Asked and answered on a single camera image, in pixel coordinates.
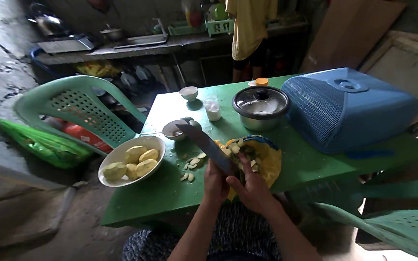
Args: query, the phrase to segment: orange bottle cap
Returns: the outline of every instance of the orange bottle cap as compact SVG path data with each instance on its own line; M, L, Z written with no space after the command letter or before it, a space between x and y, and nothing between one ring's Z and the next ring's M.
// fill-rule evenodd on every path
M266 78L257 78L256 79L256 85L257 86L267 86L269 85L269 80Z

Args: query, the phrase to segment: kettle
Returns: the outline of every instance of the kettle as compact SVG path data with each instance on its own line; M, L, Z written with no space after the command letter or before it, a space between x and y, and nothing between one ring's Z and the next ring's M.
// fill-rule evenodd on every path
M71 34L64 22L50 12L45 5L32 3L30 11L32 12L32 17L28 18L28 20L36 23L44 36L52 38Z

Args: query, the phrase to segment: blue food cover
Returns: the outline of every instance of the blue food cover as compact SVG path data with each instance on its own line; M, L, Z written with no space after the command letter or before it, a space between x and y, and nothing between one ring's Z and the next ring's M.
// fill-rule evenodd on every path
M318 151L351 151L404 132L418 114L407 92L357 72L338 68L288 79L287 118Z

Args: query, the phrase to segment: glass lid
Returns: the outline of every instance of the glass lid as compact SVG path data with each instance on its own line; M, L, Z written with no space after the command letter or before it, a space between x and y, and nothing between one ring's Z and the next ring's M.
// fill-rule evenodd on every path
M271 115L285 109L288 104L288 98L279 89L268 86L255 86L239 92L235 95L233 102L236 107L247 114Z

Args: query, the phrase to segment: green plastic chair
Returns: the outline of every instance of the green plastic chair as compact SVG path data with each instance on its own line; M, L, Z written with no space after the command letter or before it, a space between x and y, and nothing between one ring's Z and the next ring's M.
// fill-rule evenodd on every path
M26 92L15 103L14 111L28 126L71 139L105 156L105 152L50 127L40 119L40 115L49 115L77 124L112 148L134 138L136 133L97 98L93 87L110 93L139 121L145 122L146 116L116 86L104 79L85 75L54 80Z
M351 209L353 212L351 214L338 206L324 203L332 200L335 204L351 206L350 202L357 203L359 199L364 197L418 199L418 181L382 185L362 184L357 179L353 179L354 184L351 185L351 181L337 181L335 182L337 186L332 182L333 185L321 185L320 189L318 186L314 189L309 188L309 191L315 191L309 197L318 201L308 204L310 210L328 220L362 229L380 240L418 257L418 210L385 211L363 216L353 209ZM301 195L299 198L298 194L295 195L296 198L291 196L296 204L300 198L305 199L305 195Z

